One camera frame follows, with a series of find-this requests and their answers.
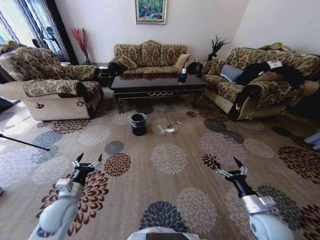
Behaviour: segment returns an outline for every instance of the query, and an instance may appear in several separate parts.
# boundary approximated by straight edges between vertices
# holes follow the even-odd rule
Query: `black trash bin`
[[[146,115],[143,113],[137,113],[131,116],[130,123],[132,127],[132,133],[134,135],[142,136],[147,132],[146,118]]]

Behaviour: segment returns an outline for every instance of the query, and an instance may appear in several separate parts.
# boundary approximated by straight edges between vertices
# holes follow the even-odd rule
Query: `curtain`
[[[66,55],[53,25],[43,0],[0,0],[0,44],[13,40]]]

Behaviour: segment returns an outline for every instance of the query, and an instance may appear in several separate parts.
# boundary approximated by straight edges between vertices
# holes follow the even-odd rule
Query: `table leg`
[[[124,108],[120,102],[120,97],[117,94],[113,94],[113,100],[115,101],[115,103],[117,104],[118,108],[119,108],[119,114],[123,114],[124,113]]]
[[[195,109],[197,107],[197,104],[198,104],[199,100],[202,98],[202,96],[204,95],[204,92],[205,92],[205,90],[200,91],[198,93],[198,95],[196,96],[195,100],[193,101],[192,108]]]

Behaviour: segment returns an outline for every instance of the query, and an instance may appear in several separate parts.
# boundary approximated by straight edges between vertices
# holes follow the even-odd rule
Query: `floor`
[[[272,214],[296,239],[320,239],[320,153],[303,142],[317,126],[293,115],[233,122],[205,98],[192,109],[192,100],[126,101],[118,114],[106,90],[91,120],[38,122],[22,102],[1,113],[2,134],[50,151],[0,138],[0,239],[30,236],[81,153],[89,163],[103,153],[103,166],[88,176],[66,239],[124,240],[164,226],[207,240],[253,240],[236,190],[214,169],[218,161],[236,170],[233,156],[248,167],[248,184],[273,197]],[[136,112],[147,116],[144,136],[132,134]],[[168,123],[175,132],[164,136]]]

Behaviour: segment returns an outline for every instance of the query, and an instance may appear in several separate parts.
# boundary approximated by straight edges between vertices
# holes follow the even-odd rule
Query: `sofa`
[[[178,74],[180,68],[174,67],[181,54],[187,53],[187,46],[182,44],[160,44],[148,40],[142,44],[116,44],[113,49],[114,58],[109,62],[108,69],[112,77],[119,75],[141,76],[148,74]],[[118,59],[122,56],[129,57],[136,64],[136,69],[128,69]],[[193,59],[188,59],[185,68],[191,70]]]
[[[88,119],[103,91],[95,80],[97,67],[61,66],[46,48],[18,47],[0,56],[6,83],[0,84],[0,96],[21,100],[37,121]]]
[[[265,72],[243,86],[220,76],[224,65],[244,70],[247,65],[280,60],[299,70],[304,84],[292,86]],[[212,61],[198,63],[198,76],[207,84],[204,95],[221,108],[232,120],[255,119],[284,114],[287,106],[294,106],[303,97],[312,95],[319,83],[310,81],[320,68],[320,58],[315,55],[262,50],[246,47],[234,48],[227,59],[213,57]]]

